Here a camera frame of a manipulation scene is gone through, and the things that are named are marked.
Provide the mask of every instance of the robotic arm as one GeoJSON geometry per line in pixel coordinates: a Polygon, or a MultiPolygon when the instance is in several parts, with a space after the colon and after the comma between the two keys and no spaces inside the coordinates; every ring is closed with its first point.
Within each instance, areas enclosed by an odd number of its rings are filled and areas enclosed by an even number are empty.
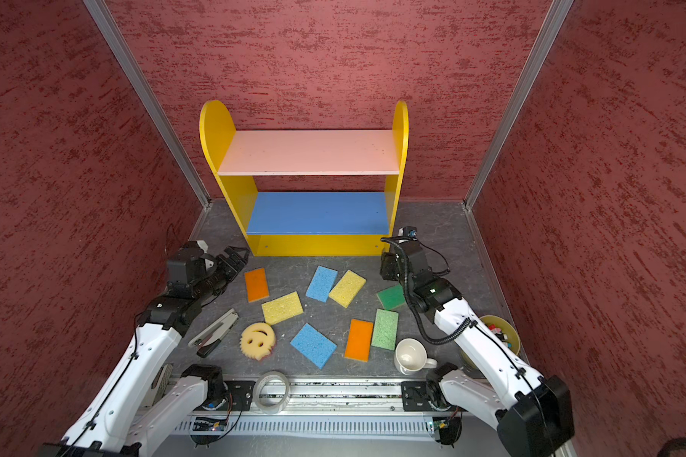
{"type": "Polygon", "coordinates": [[[203,304],[222,294],[247,264],[246,249],[228,247],[227,256],[212,256],[207,250],[203,241],[189,241],[167,261],[167,291],[139,315],[134,338],[104,387],[61,443],[44,444],[38,457],[149,457],[185,416],[223,399],[221,369],[194,364],[139,423],[131,425],[155,374],[203,304]]]}
{"type": "Polygon", "coordinates": [[[512,457],[550,455],[574,435],[571,396],[556,376],[544,378],[513,354],[483,324],[462,294],[427,263],[415,227],[382,238],[392,252],[381,257],[381,276],[398,281],[422,338],[430,344],[454,341],[480,369],[490,386],[446,363],[428,376],[432,404],[456,405],[497,430],[512,457]],[[433,339],[419,313],[448,334],[433,339]]]}

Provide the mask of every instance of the clear tape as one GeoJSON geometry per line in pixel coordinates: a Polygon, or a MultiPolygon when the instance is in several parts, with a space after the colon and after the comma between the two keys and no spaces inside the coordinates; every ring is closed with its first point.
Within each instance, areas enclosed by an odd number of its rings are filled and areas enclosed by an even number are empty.
{"type": "Polygon", "coordinates": [[[263,374],[256,380],[256,384],[254,384],[252,401],[255,403],[256,407],[259,408],[259,411],[265,414],[277,414],[278,412],[281,412],[287,404],[290,403],[290,380],[279,371],[270,371],[269,373],[263,374]],[[262,404],[259,399],[259,394],[262,392],[264,386],[272,380],[279,380],[284,383],[284,395],[282,396],[282,400],[275,404],[262,404]]]}

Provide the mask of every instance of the yellow shelf base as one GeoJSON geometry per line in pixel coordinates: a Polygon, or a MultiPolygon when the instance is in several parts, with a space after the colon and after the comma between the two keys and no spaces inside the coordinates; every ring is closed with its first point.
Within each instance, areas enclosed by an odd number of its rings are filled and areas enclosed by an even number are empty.
{"type": "Polygon", "coordinates": [[[381,255],[383,235],[250,235],[249,249],[257,257],[381,255]]]}

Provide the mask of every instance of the gray floor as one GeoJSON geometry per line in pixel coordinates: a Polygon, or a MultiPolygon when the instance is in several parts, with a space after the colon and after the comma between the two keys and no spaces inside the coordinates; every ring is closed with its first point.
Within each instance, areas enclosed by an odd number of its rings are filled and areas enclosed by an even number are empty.
{"type": "MultiPolygon", "coordinates": [[[[398,229],[404,225],[416,226],[421,241],[447,257],[452,270],[447,279],[460,290],[478,315],[499,315],[508,318],[498,309],[488,288],[460,204],[402,203],[399,206],[395,227],[398,229]]],[[[236,221],[223,201],[213,205],[198,238],[208,243],[211,254],[217,254],[229,245],[246,246],[236,221]]],[[[432,268],[443,268],[439,256],[428,252],[427,257],[432,268]]],[[[265,268],[271,294],[269,300],[297,291],[303,304],[302,315],[273,326],[277,344],[272,354],[262,361],[255,361],[246,358],[239,350],[238,342],[244,328],[252,323],[264,321],[260,304],[266,301],[250,304],[247,301],[244,277],[240,275],[224,295],[203,309],[186,337],[168,358],[168,362],[173,364],[175,373],[180,373],[191,363],[212,363],[220,366],[225,376],[233,377],[258,377],[273,370],[293,376],[399,376],[399,372],[393,366],[393,351],[372,347],[367,363],[343,357],[350,320],[373,322],[376,309],[380,308],[376,292],[394,284],[379,277],[379,261],[378,257],[252,257],[245,271],[265,268]],[[305,291],[318,265],[338,270],[338,278],[346,270],[353,270],[366,278],[366,285],[348,308],[343,308],[330,299],[327,303],[321,303],[305,297],[305,291]],[[239,314],[236,326],[208,358],[199,359],[195,351],[187,347],[189,340],[232,307],[239,314]],[[306,323],[338,345],[336,352],[322,370],[290,345],[292,338],[306,323]]],[[[397,341],[403,338],[421,341],[414,319],[406,306],[399,307],[396,311],[399,312],[397,341]]],[[[426,320],[425,325],[431,336],[443,336],[426,320]]],[[[455,344],[439,347],[425,344],[425,347],[428,355],[437,359],[439,363],[452,362],[458,366],[462,364],[455,344]]]]}

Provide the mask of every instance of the green scouring pad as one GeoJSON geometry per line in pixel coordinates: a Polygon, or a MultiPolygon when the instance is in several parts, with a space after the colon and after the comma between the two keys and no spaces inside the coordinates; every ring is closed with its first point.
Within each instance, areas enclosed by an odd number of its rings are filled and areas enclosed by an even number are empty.
{"type": "Polygon", "coordinates": [[[396,345],[396,327],[399,325],[399,313],[376,310],[376,322],[374,323],[374,336],[371,345],[383,349],[394,349],[396,345]]]}
{"type": "Polygon", "coordinates": [[[406,301],[404,301],[404,290],[402,289],[401,284],[382,290],[376,294],[376,297],[379,298],[381,306],[383,306],[386,311],[391,311],[396,306],[402,306],[406,303],[406,301]]]}

